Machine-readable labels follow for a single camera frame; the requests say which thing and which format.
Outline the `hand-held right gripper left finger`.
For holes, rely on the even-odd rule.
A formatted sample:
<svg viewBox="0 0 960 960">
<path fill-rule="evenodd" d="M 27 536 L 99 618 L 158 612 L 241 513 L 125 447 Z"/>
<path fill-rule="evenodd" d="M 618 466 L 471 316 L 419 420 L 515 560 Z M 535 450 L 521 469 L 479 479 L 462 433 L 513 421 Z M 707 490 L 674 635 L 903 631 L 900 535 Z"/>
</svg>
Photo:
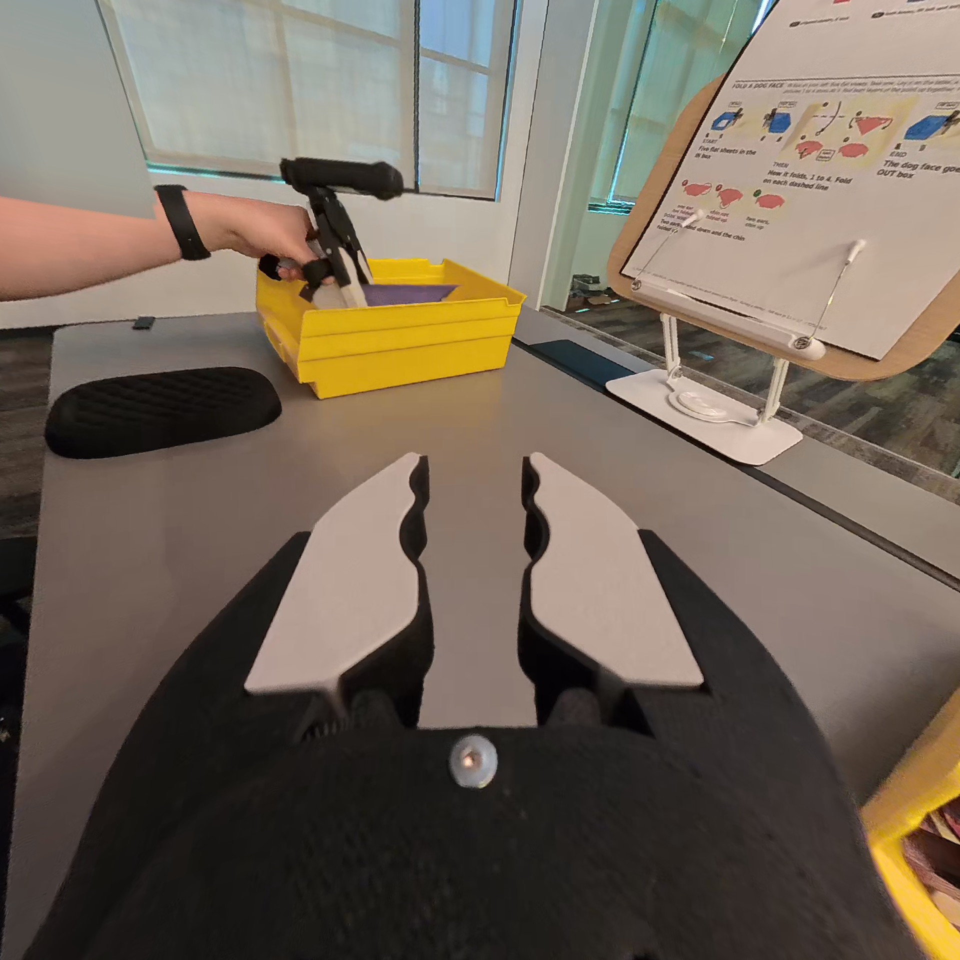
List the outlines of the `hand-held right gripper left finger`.
<svg viewBox="0 0 960 960">
<path fill-rule="evenodd" d="M 409 452 L 345 494 L 314 525 L 246 676 L 251 695 L 340 694 L 351 669 L 415 619 L 419 553 L 402 524 L 419 506 L 426 457 Z"/>
</svg>

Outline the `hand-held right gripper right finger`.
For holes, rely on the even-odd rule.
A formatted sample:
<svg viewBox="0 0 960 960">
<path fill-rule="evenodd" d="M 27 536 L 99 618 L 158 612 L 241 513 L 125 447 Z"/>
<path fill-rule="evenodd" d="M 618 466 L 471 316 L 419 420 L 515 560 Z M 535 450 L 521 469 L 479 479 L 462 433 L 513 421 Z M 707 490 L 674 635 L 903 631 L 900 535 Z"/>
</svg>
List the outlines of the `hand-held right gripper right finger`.
<svg viewBox="0 0 960 960">
<path fill-rule="evenodd" d="M 524 626 L 589 674 L 699 688 L 702 669 L 630 516 L 542 452 L 523 461 L 521 503 Z"/>
</svg>

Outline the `purple paper sheet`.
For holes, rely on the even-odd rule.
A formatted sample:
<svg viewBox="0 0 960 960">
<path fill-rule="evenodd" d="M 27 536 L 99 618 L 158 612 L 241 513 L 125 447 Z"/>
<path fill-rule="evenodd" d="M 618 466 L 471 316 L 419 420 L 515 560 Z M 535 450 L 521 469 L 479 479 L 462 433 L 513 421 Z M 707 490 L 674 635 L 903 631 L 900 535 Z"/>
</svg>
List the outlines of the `purple paper sheet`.
<svg viewBox="0 0 960 960">
<path fill-rule="evenodd" d="M 368 284 L 364 287 L 369 307 L 418 306 L 444 302 L 457 284 Z"/>
</svg>

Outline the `yellow plastic bin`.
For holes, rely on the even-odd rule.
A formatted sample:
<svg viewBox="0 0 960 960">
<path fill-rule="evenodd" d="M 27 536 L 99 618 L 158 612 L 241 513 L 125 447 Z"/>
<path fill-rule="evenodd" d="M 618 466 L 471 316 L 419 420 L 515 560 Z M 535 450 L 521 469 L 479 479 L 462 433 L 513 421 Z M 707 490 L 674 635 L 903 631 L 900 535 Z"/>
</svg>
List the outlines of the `yellow plastic bin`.
<svg viewBox="0 0 960 960">
<path fill-rule="evenodd" d="M 256 277 L 256 309 L 279 359 L 321 400 L 501 369 L 526 295 L 444 259 L 374 258 L 378 285 L 448 287 L 426 303 L 316 309 L 302 282 Z"/>
<path fill-rule="evenodd" d="M 959 692 L 910 746 L 860 816 L 873 863 L 928 958 L 957 959 L 958 929 L 908 864 L 904 843 L 924 819 L 959 797 Z"/>
</svg>

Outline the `person's left forearm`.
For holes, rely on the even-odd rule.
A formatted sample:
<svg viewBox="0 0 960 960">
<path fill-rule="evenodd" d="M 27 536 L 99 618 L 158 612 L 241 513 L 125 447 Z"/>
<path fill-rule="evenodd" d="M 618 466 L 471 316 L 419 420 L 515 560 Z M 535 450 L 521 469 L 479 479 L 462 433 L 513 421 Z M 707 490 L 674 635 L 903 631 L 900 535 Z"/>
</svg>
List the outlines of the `person's left forearm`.
<svg viewBox="0 0 960 960">
<path fill-rule="evenodd" d="M 1 301 L 58 296 L 179 261 L 164 215 L 138 218 L 1 198 Z"/>
</svg>

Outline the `person's left hand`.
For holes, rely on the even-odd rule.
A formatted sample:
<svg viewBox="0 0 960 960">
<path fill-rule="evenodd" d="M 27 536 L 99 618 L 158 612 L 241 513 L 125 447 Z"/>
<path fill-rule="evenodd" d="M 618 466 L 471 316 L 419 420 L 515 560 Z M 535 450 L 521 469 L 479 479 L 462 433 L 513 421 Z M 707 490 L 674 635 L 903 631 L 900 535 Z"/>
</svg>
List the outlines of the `person's left hand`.
<svg viewBox="0 0 960 960">
<path fill-rule="evenodd" d="M 274 257 L 285 281 L 304 279 L 303 267 L 317 259 L 309 245 L 316 230 L 302 207 L 270 201 L 195 194 L 191 209 L 210 252 L 229 250 L 256 261 Z"/>
</svg>

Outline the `large window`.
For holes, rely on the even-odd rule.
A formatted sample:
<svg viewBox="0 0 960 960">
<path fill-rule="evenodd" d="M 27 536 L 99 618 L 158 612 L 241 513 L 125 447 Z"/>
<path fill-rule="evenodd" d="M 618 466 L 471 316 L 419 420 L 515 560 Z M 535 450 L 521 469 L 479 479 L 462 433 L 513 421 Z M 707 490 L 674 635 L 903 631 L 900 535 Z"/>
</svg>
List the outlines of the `large window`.
<svg viewBox="0 0 960 960">
<path fill-rule="evenodd" d="M 506 1 L 106 1 L 158 170 L 278 179 L 387 162 L 407 191 L 498 197 L 517 31 Z"/>
</svg>

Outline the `black wristband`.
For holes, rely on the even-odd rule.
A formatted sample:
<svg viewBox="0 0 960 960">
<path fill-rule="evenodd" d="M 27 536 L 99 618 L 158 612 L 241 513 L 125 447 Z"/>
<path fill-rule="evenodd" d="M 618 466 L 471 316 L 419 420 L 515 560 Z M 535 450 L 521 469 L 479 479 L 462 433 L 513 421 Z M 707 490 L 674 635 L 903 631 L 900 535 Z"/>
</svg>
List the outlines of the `black wristband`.
<svg viewBox="0 0 960 960">
<path fill-rule="evenodd" d="M 203 261 L 211 258 L 186 200 L 186 187 L 180 184 L 158 184 L 153 191 L 166 216 L 178 246 L 181 260 Z"/>
</svg>

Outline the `black wrist rest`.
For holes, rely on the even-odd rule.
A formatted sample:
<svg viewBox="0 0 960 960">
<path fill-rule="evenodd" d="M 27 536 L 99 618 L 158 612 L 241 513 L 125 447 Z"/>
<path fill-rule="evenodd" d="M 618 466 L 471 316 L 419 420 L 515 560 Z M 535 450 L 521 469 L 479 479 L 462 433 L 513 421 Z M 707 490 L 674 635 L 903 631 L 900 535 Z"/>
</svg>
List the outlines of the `black wrist rest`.
<svg viewBox="0 0 960 960">
<path fill-rule="evenodd" d="M 244 435 L 281 415 L 276 388 L 256 370 L 176 369 L 66 390 L 47 415 L 44 441 L 62 458 L 111 459 Z"/>
</svg>

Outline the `wooden document stand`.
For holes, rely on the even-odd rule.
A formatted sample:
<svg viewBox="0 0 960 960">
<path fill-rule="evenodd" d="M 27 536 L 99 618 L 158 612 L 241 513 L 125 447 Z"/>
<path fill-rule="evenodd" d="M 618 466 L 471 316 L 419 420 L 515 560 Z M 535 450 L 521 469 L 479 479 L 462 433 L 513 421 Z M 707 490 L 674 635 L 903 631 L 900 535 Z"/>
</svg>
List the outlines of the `wooden document stand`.
<svg viewBox="0 0 960 960">
<path fill-rule="evenodd" d="M 606 390 L 734 462 L 762 466 L 802 438 L 798 429 L 776 417 L 791 365 L 848 381 L 891 378 L 916 366 L 958 327 L 958 272 L 879 360 L 808 338 L 784 346 L 771 331 L 749 334 L 739 326 L 726 328 L 639 293 L 639 284 L 620 269 L 725 77 L 702 90 L 679 115 L 607 264 L 617 292 L 658 312 L 665 368 L 610 379 Z"/>
</svg>

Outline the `narrow window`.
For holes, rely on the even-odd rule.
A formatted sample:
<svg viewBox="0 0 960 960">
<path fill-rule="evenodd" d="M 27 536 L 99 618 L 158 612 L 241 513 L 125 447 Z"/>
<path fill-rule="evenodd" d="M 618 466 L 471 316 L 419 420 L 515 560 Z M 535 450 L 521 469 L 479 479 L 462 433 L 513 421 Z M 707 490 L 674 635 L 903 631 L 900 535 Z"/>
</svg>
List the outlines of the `narrow window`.
<svg viewBox="0 0 960 960">
<path fill-rule="evenodd" d="M 770 1 L 606 2 L 587 209 L 626 215 L 683 108 L 729 70 Z"/>
</svg>

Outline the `white instruction sheet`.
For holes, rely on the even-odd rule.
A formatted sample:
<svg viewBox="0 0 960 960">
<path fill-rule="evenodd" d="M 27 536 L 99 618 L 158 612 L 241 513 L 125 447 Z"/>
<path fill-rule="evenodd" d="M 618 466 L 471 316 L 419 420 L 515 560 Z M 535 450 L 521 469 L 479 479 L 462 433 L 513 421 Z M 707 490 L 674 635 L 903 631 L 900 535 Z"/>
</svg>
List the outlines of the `white instruction sheet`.
<svg viewBox="0 0 960 960">
<path fill-rule="evenodd" d="M 664 308 L 880 360 L 958 273 L 958 2 L 777 2 L 621 275 Z"/>
</svg>

